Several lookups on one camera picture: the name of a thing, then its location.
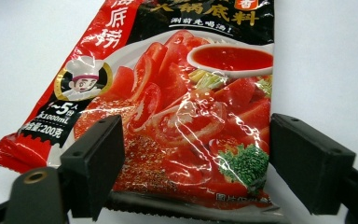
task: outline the white background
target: white background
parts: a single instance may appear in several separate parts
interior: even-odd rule
[[[0,138],[16,132],[103,0],[0,0]],[[272,112],[303,119],[357,153],[358,1],[277,0]],[[0,203],[17,174],[0,168]],[[343,223],[311,216],[268,170],[266,190],[295,224]],[[103,211],[97,223],[204,223]],[[90,223],[77,219],[72,223]]]

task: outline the chef hat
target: chef hat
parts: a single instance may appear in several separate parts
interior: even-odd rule
[[[66,70],[72,73],[72,80],[81,78],[99,78],[99,71],[103,67],[102,60],[94,60],[90,56],[81,56],[66,64]]]

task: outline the hot pot seasoning package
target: hot pot seasoning package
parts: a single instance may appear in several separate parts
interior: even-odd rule
[[[271,209],[273,22],[273,0],[105,1],[29,118],[0,141],[0,165],[58,167],[94,122],[121,115],[114,192],[228,217]]]

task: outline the tomato soup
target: tomato soup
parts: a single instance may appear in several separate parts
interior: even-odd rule
[[[266,52],[214,44],[197,49],[193,54],[193,60],[226,71],[256,70],[272,66],[272,55]]]

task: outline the cartoon chef logo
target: cartoon chef logo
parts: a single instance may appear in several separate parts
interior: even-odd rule
[[[109,74],[110,68],[102,60],[90,56],[73,59],[58,75],[54,87],[56,96],[69,101],[93,98],[111,83]]]

